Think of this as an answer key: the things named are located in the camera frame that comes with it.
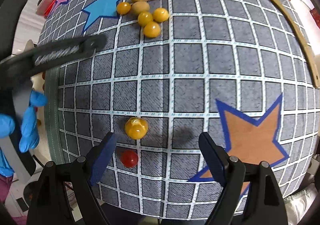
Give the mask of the blue gloved left hand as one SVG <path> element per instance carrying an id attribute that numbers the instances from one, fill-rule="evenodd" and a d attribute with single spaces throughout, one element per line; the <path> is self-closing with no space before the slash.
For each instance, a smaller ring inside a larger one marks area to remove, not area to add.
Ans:
<path id="1" fill-rule="evenodd" d="M 38 91 L 32 90 L 30 93 L 29 106 L 25 110 L 21 124 L 21 140 L 19 149 L 21 153 L 28 152 L 29 149 L 35 149 L 40 141 L 37 130 L 37 117 L 35 107 L 42 107 L 47 104 L 47 97 Z M 12 117 L 1 114 L 1 139 L 8 137 L 13 133 L 15 123 Z"/>

